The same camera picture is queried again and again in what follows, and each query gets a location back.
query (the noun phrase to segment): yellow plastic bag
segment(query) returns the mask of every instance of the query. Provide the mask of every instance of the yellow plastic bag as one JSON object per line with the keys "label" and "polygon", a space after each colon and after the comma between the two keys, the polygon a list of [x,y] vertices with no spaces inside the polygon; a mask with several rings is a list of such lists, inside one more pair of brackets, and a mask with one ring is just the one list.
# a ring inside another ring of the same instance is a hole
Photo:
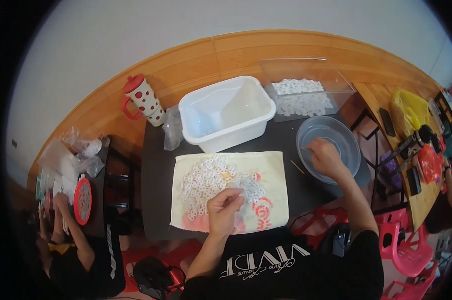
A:
{"label": "yellow plastic bag", "polygon": [[428,102],[408,91],[395,90],[392,93],[391,119],[398,135],[406,140],[421,125],[429,125]]}

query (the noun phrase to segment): red plastic chair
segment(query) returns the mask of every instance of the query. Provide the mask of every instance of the red plastic chair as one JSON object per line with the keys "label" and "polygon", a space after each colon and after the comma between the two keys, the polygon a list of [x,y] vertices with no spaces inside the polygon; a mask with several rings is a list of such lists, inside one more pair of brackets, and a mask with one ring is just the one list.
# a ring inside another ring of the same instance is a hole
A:
{"label": "red plastic chair", "polygon": [[[379,251],[382,259],[391,259],[396,269],[408,277],[416,277],[427,266],[433,257],[434,250],[428,244],[428,233],[422,224],[414,233],[407,220],[408,214],[403,212],[385,213],[375,216],[379,227]],[[398,245],[400,228],[411,235]],[[385,236],[390,234],[391,244],[385,246]]]}
{"label": "red plastic chair", "polygon": [[158,249],[151,246],[146,249],[126,250],[121,251],[121,255],[123,256],[124,279],[126,279],[126,287],[123,292],[137,292],[139,291],[138,284],[136,283],[136,280],[134,280],[133,271],[128,272],[127,267],[128,265],[131,265],[132,270],[134,265],[143,258],[148,256],[157,256]]}
{"label": "red plastic chair", "polygon": [[[175,266],[181,269],[181,262],[186,258],[196,257],[202,246],[203,245],[197,239],[192,239],[159,259],[166,267]],[[123,292],[137,292],[139,291],[138,285],[136,283],[136,280],[134,280],[133,273],[127,271],[127,267],[128,265],[130,265],[132,269],[138,261],[142,260],[145,257],[157,257],[158,249],[151,246],[146,249],[126,250],[122,251],[121,255],[123,256],[124,279],[126,279],[126,287],[124,288]],[[178,270],[176,268],[173,268],[169,272],[169,274],[173,279],[172,286],[180,285],[185,279],[181,270]],[[176,288],[171,288],[170,292],[173,292],[175,290]]]}
{"label": "red plastic chair", "polygon": [[[419,273],[418,277],[420,279],[426,277],[426,280],[419,284],[407,284],[394,280],[391,285],[384,291],[381,300],[421,300],[421,298],[423,298],[424,294],[436,278],[435,273],[437,267],[438,262],[434,261],[432,267]],[[388,298],[387,295],[395,284],[403,286],[403,291],[401,293],[395,293],[392,298]]]}
{"label": "red plastic chair", "polygon": [[[192,239],[166,254],[163,258],[161,258],[161,261],[167,267],[175,266],[181,269],[181,262],[187,258],[195,258],[201,250],[202,246],[203,244],[200,243],[197,239]],[[171,274],[171,278],[173,279],[174,286],[181,284],[184,279],[186,279],[184,278],[183,273],[176,268],[173,268],[169,273]]]}
{"label": "red plastic chair", "polygon": [[[346,214],[346,210],[344,210],[341,207],[338,208],[325,208],[323,206],[320,207],[316,207],[313,212],[313,217],[309,220],[307,220],[306,223],[304,223],[303,225],[301,225],[300,228],[292,230],[292,234],[295,236],[299,236],[299,235],[305,235],[307,237],[307,243],[309,245],[313,246],[313,249],[317,249],[319,243],[323,240],[323,238],[326,235],[326,232],[328,231],[329,228],[333,227],[334,225],[338,224],[338,223],[347,223],[348,222],[348,216]],[[304,232],[308,229],[309,226],[313,225],[314,222],[316,221],[323,221],[324,223],[326,223],[324,221],[324,218],[327,215],[332,215],[336,217],[336,220],[334,221],[334,223],[332,223],[328,229],[326,229],[324,232],[322,232],[321,234],[318,235],[309,235],[309,234],[304,234]]]}

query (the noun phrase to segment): toothpick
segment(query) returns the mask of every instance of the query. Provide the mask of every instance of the toothpick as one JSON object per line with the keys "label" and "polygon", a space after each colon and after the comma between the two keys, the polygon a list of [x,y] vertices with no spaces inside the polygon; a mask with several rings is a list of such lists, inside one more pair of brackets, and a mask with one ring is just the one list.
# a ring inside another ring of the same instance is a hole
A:
{"label": "toothpick", "polygon": [[294,161],[291,160],[291,162],[293,163],[293,165],[294,165],[301,173],[304,174],[303,170],[301,170],[300,167],[294,163]]}

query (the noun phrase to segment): table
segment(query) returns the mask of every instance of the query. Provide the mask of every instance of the table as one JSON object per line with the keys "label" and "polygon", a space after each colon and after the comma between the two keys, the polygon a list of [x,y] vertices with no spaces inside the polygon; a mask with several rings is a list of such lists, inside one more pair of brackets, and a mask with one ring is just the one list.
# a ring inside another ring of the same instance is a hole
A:
{"label": "table", "polygon": [[[89,215],[88,223],[85,225],[79,225],[81,230],[85,235],[90,235],[93,237],[103,238],[105,236],[105,225],[104,225],[104,183],[106,176],[106,164],[108,162],[109,146],[102,147],[97,154],[101,161],[104,163],[104,167],[99,172],[99,174],[92,178],[85,173],[87,180],[91,184],[91,213]],[[69,206],[69,212],[74,216],[73,206]]]}
{"label": "table", "polygon": [[[379,113],[379,108],[383,108],[389,111],[390,103],[393,98],[392,95],[397,88],[401,87],[373,83],[353,83],[353,85],[366,102],[367,109],[374,119],[373,121],[378,124],[379,129],[388,140],[391,149],[397,149],[401,140],[397,134],[395,137],[391,137],[386,134],[383,120],[381,119],[381,115]],[[414,87],[408,87],[404,89],[408,90],[409,92],[415,93],[416,95],[420,95],[423,98],[435,96],[435,94],[426,94],[424,89],[419,90],[415,89]],[[439,135],[439,130],[436,127],[436,124],[431,121],[429,125],[431,129],[433,129],[433,132]],[[396,157],[396,161],[398,165],[401,165],[403,163],[403,159],[399,156]],[[424,182],[421,182],[421,193],[417,195],[411,195],[406,171],[406,168],[401,171],[401,178],[403,181],[403,187],[405,189],[405,195],[408,199],[410,207],[413,229],[414,231],[417,231],[426,219],[429,211],[433,207],[433,204],[439,195],[441,187],[443,186],[443,181],[441,181],[439,184],[433,182],[426,184]]]}
{"label": "table", "polygon": [[[337,114],[338,120],[346,123]],[[224,150],[224,152],[282,151],[290,216],[311,211],[342,196],[337,185],[320,182],[310,175],[302,165],[296,150],[296,133],[304,119],[266,125],[260,137]],[[203,238],[204,232],[182,230],[169,225],[171,220],[171,189],[175,157],[185,154],[202,153],[199,146],[181,141],[174,151],[164,151],[165,134],[161,127],[147,126],[144,133],[144,146],[141,162],[141,202],[146,237],[153,240],[173,240]],[[306,175],[291,163],[294,161]],[[355,180],[359,186],[371,181],[371,173],[361,153],[361,165]]]}

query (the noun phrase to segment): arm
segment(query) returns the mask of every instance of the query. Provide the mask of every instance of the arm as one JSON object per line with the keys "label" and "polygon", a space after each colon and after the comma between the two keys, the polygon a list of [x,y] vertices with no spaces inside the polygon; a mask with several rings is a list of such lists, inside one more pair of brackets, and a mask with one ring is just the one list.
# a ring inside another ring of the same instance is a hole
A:
{"label": "arm", "polygon": [[209,235],[194,258],[186,280],[196,276],[211,275],[221,260],[226,240],[234,231],[234,213],[244,204],[242,189],[223,189],[208,201]]}
{"label": "arm", "polygon": [[43,213],[44,213],[44,206],[43,204],[39,203],[39,207],[38,207],[38,215],[39,215],[39,236],[45,240],[45,241],[49,241],[49,236],[48,236],[48,232],[46,231],[46,224],[45,224],[45,220],[43,218]]}
{"label": "arm", "polygon": [[374,220],[370,205],[364,197],[353,175],[343,164],[339,153],[330,142],[316,137],[307,148],[312,152],[314,168],[336,181],[343,190],[349,225],[353,237],[361,231],[374,231],[379,235],[378,225]]}
{"label": "arm", "polygon": [[95,252],[86,240],[85,234],[81,231],[78,223],[76,223],[68,210],[68,197],[63,193],[57,193],[53,198],[53,202],[55,202],[55,205],[60,210],[67,227],[69,228],[69,232],[73,237],[74,243],[78,248],[77,253],[79,261],[81,261],[85,270],[89,271],[95,261]]}
{"label": "arm", "polygon": [[446,183],[446,195],[448,197],[449,205],[452,208],[452,173],[451,168],[448,165],[448,168],[444,172],[444,182]]}
{"label": "arm", "polygon": [[54,209],[54,228],[51,240],[56,244],[64,243],[63,215],[56,207]]}

